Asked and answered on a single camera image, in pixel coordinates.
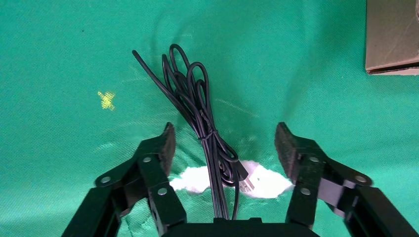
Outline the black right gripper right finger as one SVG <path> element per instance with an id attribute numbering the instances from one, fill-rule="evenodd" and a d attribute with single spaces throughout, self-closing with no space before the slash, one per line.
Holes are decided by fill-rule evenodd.
<path id="1" fill-rule="evenodd" d="M 372 179 L 326 155 L 316 141 L 278 123 L 275 147 L 294 186 L 286 222 L 311 229 L 317 201 L 341 217 L 353 237 L 416 237 L 417 231 Z"/>

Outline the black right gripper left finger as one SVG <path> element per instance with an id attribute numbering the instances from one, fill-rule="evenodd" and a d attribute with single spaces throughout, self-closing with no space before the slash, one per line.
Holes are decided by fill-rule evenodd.
<path id="1" fill-rule="evenodd" d="M 161 135 L 141 141 L 133 156 L 100 175 L 77 209 L 64 237 L 115 237 L 122 218 L 146 199 L 159 236 L 186 223 L 168 176 L 175 152 L 175 131 L 168 122 Z"/>

